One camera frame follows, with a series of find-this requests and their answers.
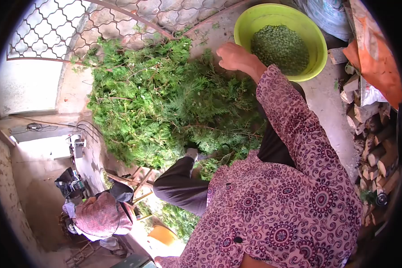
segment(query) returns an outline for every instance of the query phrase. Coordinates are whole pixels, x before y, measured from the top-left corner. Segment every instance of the woman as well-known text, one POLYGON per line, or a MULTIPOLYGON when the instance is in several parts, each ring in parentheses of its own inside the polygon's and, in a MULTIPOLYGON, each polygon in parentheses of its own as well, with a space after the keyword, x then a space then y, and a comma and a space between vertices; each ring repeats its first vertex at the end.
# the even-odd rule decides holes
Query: woman
POLYGON ((270 126, 260 150, 210 182, 191 180, 198 157, 186 156, 154 185, 155 194, 202 215, 180 257, 168 267, 342 267, 356 242, 361 204, 317 116, 273 64, 226 43, 219 65, 247 73, 270 126))

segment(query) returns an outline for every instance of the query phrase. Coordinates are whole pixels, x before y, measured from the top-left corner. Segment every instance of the green plastic basin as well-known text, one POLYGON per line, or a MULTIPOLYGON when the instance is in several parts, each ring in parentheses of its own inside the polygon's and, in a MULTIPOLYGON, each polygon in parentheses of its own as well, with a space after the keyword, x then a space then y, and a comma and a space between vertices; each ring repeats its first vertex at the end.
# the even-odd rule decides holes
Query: green plastic basin
POLYGON ((244 11, 234 27, 235 43, 251 52, 252 36, 266 25, 286 25, 297 32, 307 45, 310 60, 299 75, 288 75, 290 81, 302 82, 318 75, 326 64, 326 41, 317 25, 302 12, 280 4, 260 4, 244 11))

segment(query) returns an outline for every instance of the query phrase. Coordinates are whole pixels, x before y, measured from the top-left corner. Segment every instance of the person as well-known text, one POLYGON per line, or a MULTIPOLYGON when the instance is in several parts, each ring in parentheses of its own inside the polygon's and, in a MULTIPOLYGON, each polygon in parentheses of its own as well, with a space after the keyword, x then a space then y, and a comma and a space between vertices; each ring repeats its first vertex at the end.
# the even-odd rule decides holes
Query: person
POLYGON ((219 65, 247 73, 268 119, 259 150, 222 166, 213 179, 190 178, 198 151, 159 177, 164 201, 200 215, 180 257, 168 267, 342 267, 361 224, 361 203, 314 112, 274 64, 226 43, 219 65))
POLYGON ((127 251, 113 235, 126 235, 131 231, 132 219, 125 202, 132 201, 133 190, 119 182, 113 182, 109 190, 81 199, 66 199, 63 211, 72 219, 69 231, 107 248, 114 255, 126 257, 127 251))

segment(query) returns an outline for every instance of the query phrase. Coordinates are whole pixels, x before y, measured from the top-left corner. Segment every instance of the stacked firewood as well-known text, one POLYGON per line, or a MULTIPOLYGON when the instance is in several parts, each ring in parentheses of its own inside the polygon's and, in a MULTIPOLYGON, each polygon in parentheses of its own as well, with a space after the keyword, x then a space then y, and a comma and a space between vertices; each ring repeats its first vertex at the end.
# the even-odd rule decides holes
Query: stacked firewood
POLYGON ((385 222, 387 196, 399 179, 396 126, 390 123, 389 103, 360 105, 359 76, 344 84, 341 99, 347 120, 354 130, 354 144, 360 156, 359 178, 354 188, 363 202, 362 225, 385 222))

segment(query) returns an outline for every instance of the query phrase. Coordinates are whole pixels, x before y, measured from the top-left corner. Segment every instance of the pink patterned blouse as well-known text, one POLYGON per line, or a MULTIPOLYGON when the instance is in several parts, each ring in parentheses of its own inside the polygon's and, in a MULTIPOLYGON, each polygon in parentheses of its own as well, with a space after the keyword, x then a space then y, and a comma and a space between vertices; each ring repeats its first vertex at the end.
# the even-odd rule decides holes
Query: pink patterned blouse
POLYGON ((182 255, 161 258, 163 268, 237 268, 244 253, 276 267, 342 267, 350 256, 361 204, 317 116, 274 64, 256 97, 296 168, 257 151, 222 166, 182 255))

